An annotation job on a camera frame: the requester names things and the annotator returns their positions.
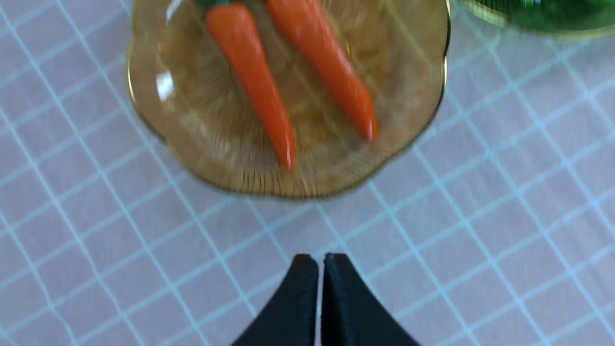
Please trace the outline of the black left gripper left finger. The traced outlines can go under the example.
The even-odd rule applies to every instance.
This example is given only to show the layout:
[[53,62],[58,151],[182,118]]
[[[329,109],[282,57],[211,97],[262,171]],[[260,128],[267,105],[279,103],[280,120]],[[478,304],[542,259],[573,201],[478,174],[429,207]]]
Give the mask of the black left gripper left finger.
[[319,267],[308,254],[294,256],[281,284],[234,346],[313,346]]

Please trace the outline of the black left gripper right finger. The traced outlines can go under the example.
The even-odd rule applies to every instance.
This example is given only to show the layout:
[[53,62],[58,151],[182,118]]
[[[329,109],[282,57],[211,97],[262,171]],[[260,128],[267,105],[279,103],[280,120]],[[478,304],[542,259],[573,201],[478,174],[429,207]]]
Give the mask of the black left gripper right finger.
[[320,341],[323,346],[418,346],[373,295],[350,258],[324,258]]

